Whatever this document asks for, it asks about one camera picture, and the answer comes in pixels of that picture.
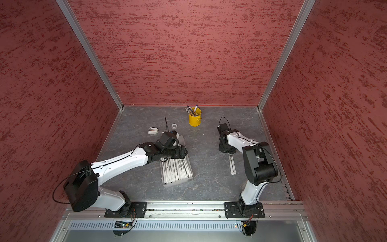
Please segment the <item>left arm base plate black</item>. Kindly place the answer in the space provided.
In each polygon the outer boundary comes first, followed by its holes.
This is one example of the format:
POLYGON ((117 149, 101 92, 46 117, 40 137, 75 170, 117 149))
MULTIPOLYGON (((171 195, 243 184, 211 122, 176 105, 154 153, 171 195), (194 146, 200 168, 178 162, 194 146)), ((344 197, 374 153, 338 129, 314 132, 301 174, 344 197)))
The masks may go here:
POLYGON ((125 204, 118 211, 105 210, 105 218, 144 218, 147 210, 147 202, 132 202, 125 204))

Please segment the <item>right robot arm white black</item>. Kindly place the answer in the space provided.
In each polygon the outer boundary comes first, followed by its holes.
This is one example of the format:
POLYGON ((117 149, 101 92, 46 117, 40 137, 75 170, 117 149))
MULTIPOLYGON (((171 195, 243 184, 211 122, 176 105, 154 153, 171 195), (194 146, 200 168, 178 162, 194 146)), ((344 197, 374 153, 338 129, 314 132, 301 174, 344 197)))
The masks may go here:
POLYGON ((260 202, 260 196, 265 187, 272 183, 279 175, 269 145, 257 142, 244 136, 240 131, 231 129, 228 124, 219 124, 219 151, 222 153, 243 155, 244 171, 247 184, 240 195, 238 206, 240 209, 254 209, 260 202))

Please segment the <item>translucent plastic storage box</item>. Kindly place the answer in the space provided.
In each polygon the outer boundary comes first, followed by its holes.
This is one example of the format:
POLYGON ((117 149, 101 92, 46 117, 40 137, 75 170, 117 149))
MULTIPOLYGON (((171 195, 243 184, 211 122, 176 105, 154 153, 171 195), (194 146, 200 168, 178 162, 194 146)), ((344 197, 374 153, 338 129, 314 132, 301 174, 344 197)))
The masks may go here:
POLYGON ((184 158, 163 158, 160 161, 162 184, 166 188, 181 185, 193 179, 184 136, 179 136, 178 141, 180 156, 184 156, 184 158))

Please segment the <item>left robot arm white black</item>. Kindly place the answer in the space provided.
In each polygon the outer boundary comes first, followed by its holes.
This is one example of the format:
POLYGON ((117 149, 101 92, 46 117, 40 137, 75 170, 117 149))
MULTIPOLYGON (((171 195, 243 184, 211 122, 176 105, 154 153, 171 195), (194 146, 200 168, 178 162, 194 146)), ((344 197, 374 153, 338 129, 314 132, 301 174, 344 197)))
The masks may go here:
POLYGON ((156 142, 139 144, 132 151, 108 160, 79 162, 64 182, 63 189, 74 212, 96 207, 128 216, 132 208, 127 194, 105 189, 103 184, 139 166, 155 161, 184 159, 187 154, 183 136, 176 131, 164 132, 156 142))

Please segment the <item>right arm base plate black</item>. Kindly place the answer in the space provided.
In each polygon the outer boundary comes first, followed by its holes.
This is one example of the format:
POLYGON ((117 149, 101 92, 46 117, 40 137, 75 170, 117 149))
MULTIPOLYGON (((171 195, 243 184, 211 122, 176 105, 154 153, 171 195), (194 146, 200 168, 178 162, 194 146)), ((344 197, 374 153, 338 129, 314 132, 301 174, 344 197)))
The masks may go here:
POLYGON ((226 218, 265 218, 262 203, 246 205, 242 200, 224 203, 226 218))

